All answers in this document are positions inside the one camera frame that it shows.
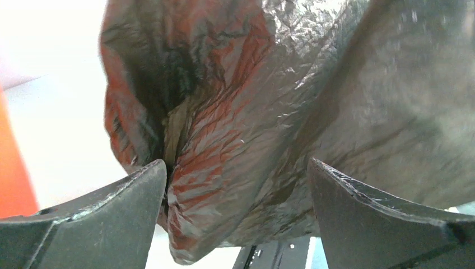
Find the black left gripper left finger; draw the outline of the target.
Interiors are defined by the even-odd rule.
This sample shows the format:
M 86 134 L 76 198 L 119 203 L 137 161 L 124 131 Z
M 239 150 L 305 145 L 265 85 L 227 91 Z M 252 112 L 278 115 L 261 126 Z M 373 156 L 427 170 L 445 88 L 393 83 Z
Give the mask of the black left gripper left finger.
M 31 216 L 1 220 L 2 268 L 145 268 L 166 187 L 155 160 Z

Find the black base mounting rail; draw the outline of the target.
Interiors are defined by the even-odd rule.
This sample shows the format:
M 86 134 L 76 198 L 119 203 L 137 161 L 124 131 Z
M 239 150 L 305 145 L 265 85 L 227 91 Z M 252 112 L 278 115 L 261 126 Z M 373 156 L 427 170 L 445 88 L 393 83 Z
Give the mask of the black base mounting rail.
M 322 240 L 302 236 L 241 248 L 233 269 L 328 269 Z

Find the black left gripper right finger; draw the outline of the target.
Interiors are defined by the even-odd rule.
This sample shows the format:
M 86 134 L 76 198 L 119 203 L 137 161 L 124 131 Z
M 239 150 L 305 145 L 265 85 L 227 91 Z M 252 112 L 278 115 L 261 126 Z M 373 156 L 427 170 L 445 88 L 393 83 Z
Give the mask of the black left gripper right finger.
M 423 206 L 312 158 L 311 197 L 329 268 L 473 268 L 474 217 Z

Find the black plastic trash bag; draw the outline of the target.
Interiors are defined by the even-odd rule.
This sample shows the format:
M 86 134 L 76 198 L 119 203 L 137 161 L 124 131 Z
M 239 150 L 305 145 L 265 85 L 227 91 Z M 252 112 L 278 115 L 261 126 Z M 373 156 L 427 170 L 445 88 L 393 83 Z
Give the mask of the black plastic trash bag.
M 105 128 L 161 159 L 174 261 L 318 236 L 314 157 L 400 198 L 474 200 L 473 1 L 109 1 Z

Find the orange plastic trash bin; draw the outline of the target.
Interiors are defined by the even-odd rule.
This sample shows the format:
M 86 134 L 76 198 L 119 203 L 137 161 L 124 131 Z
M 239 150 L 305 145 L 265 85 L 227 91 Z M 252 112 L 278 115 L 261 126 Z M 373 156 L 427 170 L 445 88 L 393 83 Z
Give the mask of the orange plastic trash bin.
M 24 160 L 13 134 L 1 91 L 1 218 L 29 216 L 39 209 Z

